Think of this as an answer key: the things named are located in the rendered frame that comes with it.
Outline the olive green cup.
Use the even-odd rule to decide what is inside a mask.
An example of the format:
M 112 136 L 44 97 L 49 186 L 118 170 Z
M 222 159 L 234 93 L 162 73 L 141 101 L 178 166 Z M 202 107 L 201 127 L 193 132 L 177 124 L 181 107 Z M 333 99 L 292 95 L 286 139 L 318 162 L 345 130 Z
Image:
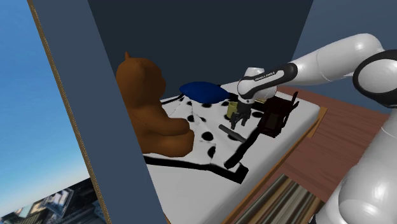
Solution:
M 226 116 L 231 119 L 232 115 L 237 112 L 238 102 L 229 101 Z

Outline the striped robot stand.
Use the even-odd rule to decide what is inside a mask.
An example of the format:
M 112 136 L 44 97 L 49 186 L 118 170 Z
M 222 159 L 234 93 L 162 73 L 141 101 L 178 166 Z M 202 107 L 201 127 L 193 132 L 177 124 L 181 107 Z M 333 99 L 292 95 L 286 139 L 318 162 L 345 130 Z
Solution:
M 308 224 L 324 202 L 281 174 L 233 224 Z

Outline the bed with white mattress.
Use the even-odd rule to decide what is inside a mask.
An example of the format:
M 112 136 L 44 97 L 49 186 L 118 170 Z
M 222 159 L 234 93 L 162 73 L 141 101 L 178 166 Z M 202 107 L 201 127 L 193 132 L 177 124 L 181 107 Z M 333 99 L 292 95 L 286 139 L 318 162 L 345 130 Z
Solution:
M 237 93 L 236 83 L 222 88 L 229 92 L 229 98 Z M 171 224 L 222 224 L 319 120 L 318 105 L 299 98 L 295 102 L 299 104 L 281 133 L 276 138 L 260 134 L 245 152 L 241 160 L 248 162 L 253 171 L 241 184 L 208 171 L 147 164 L 161 207 Z M 245 126 L 237 124 L 234 132 L 248 138 L 262 114 L 259 109 L 253 109 Z

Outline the white black-spotted blanket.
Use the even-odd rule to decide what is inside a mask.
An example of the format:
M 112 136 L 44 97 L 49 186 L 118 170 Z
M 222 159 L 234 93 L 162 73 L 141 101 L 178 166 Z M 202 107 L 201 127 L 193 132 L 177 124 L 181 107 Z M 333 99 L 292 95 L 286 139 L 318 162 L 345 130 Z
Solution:
M 176 158 L 147 154 L 144 156 L 146 164 L 208 171 L 238 184 L 243 183 L 253 171 L 248 162 L 240 160 L 229 169 L 224 166 L 242 142 L 235 134 L 219 128 L 220 125 L 230 128 L 226 114 L 229 103 L 236 98 L 232 94 L 215 104 L 202 104 L 184 95 L 164 99 L 162 107 L 171 118 L 184 118 L 190 124 L 195 134 L 193 149 L 186 156 Z

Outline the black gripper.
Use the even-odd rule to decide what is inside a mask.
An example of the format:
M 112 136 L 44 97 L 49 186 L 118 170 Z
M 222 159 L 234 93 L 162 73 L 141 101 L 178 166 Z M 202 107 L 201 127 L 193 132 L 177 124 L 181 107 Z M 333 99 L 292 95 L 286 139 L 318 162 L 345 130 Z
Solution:
M 237 103 L 237 112 L 232 113 L 230 117 L 230 123 L 231 123 L 230 128 L 232 130 L 235 129 L 237 122 L 241 119 L 242 119 L 241 125 L 243 127 L 245 126 L 247 120 L 251 116 L 251 108 L 252 108 L 252 104 L 247 104 L 245 102 L 240 102 L 240 101 Z

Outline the window with city view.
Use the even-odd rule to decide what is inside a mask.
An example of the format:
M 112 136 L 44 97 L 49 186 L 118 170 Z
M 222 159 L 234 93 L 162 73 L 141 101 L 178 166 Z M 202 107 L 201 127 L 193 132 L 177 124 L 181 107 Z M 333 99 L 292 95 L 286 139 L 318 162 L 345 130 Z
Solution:
M 88 177 L 27 0 L 0 0 L 0 217 Z

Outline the brown teddy bear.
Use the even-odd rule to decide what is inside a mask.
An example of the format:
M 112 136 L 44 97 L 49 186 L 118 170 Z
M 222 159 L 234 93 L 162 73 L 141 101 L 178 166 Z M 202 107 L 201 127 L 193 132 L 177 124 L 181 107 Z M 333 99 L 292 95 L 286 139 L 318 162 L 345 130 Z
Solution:
M 188 121 L 169 117 L 162 107 L 166 82 L 154 62 L 126 52 L 116 82 L 143 154 L 183 157 L 192 151 L 195 135 Z

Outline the grey cylinder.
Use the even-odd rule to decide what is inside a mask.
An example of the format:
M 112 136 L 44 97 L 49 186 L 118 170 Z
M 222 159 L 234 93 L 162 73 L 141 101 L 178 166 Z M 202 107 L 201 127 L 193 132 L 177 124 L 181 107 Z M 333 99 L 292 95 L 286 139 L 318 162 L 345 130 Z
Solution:
M 232 139 L 236 140 L 236 141 L 240 141 L 242 143 L 244 143 L 246 141 L 246 139 L 244 137 L 242 137 L 240 134 L 234 132 L 232 129 L 229 129 L 228 127 L 219 124 L 218 128 L 220 130 L 222 130 L 223 132 L 227 133 L 229 137 L 231 137 Z

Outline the blue pillow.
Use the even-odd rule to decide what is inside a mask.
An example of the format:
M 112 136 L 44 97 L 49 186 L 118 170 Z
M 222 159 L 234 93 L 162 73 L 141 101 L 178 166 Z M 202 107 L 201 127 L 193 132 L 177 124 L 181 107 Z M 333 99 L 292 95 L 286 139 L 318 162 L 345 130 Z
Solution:
M 202 104 L 215 104 L 229 98 L 230 94 L 219 85 L 206 81 L 194 81 L 180 86 L 180 92 Z

